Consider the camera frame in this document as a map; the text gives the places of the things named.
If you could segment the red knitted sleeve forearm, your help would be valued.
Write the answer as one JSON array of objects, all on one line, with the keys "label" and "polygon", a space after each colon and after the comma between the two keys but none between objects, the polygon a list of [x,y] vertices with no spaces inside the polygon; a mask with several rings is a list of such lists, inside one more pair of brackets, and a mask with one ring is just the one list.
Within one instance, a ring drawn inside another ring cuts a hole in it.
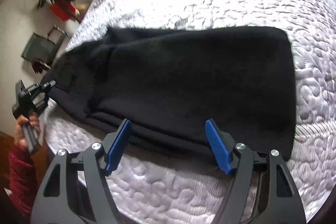
[{"label": "red knitted sleeve forearm", "polygon": [[31,217],[35,197],[38,191],[34,161],[27,150],[16,145],[9,153],[9,198],[17,211],[28,221]]}]

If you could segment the person's left hand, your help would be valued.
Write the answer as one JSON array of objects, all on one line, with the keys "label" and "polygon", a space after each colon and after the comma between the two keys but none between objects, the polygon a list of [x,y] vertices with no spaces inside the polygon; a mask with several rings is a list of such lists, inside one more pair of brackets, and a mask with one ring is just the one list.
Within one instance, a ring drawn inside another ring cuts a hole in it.
[{"label": "person's left hand", "polygon": [[39,117],[36,112],[32,112],[28,118],[20,115],[16,120],[14,128],[14,144],[24,151],[28,150],[25,132],[29,126],[37,131],[38,136],[41,134]]}]

